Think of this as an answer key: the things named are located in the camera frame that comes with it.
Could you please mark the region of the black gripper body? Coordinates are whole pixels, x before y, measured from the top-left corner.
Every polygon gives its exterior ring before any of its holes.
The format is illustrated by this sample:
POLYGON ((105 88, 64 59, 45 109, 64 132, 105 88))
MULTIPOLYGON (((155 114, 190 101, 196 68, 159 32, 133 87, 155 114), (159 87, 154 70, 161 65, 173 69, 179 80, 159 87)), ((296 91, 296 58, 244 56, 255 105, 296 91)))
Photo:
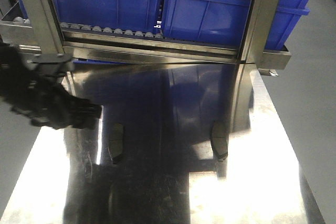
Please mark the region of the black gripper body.
POLYGON ((64 129, 94 128, 102 106, 71 95, 56 82, 42 77, 13 77, 10 80, 12 111, 30 119, 33 126, 64 129))

